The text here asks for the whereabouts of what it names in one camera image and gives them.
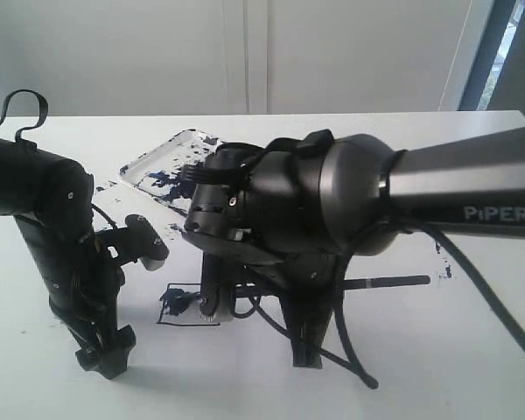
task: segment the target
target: robotic arm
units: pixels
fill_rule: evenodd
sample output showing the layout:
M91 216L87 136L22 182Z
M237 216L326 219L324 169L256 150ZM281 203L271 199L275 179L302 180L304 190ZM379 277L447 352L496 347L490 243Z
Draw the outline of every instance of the robotic arm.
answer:
M411 151L328 130L265 149L229 143L183 177L197 183L184 237L204 251L201 310L225 318L249 297L265 317L254 291L276 295L286 329L273 326L294 366L330 356L320 347L334 313L351 370L377 387L347 338L343 291L357 287L344 275L352 255L377 255L415 230L458 259L525 351L525 332L442 233L525 237L525 128Z
M6 98L0 124L17 92ZM39 99L38 127L46 118L46 100L26 92ZM45 280L52 312L81 347L76 353L81 366L112 379L126 370L136 344L129 325L117 329L121 266L140 259L147 270L156 270L169 251L150 223L135 214L127 216L127 227L95 233L93 177L79 163L24 140L22 131L30 129L19 130L15 143L0 139L0 215L15 218Z

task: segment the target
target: white table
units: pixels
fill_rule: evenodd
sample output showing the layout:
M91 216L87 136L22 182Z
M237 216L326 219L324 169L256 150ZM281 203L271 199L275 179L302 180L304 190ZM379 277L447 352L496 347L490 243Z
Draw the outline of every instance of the white table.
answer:
M12 139L28 121L7 120L0 137ZM330 128L336 137L366 132L394 149L414 149L524 125L511 111L54 117L27 137L80 161L100 184L192 127L255 144ZM177 216L125 188L97 194L96 201L118 220L143 213L167 234ZM453 237L525 328L525 241ZM125 268L120 325L132 324L138 343L128 372L106 381L81 371L77 345L50 313L13 219L0 218L0 419L525 419L525 356L454 262L453 277L443 276L443 255L424 235L401 236L382 255L354 258L348 273L432 276L429 286L347 294L349 331L380 381L376 391L328 361L320 371L292 368L289 343L256 315L214 329L155 325L165 285L200 279L200 252L174 243L168 241L170 259L160 271ZM264 306L280 319L276 301ZM333 325L325 347L341 354Z

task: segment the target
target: white wall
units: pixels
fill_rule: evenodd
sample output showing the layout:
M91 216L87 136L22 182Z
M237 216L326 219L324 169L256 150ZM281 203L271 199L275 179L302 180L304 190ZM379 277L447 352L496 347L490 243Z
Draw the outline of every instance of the white wall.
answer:
M0 0L0 106L24 87L53 115L456 109L492 2Z

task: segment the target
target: white tray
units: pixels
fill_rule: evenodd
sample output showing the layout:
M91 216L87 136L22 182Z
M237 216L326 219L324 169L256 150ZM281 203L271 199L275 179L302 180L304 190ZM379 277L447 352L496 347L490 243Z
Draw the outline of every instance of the white tray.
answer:
M195 184L180 178L181 168L204 161L223 143L203 131L186 129L123 166L121 181L186 217Z

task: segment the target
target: paint-stained tray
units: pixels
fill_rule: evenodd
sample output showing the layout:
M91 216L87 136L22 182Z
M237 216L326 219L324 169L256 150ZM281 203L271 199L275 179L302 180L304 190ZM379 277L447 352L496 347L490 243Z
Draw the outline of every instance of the paint-stained tray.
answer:
M121 181L186 216L195 184L180 178L181 169L183 165L204 161L222 143L216 136L197 129L186 129L123 166L120 170Z

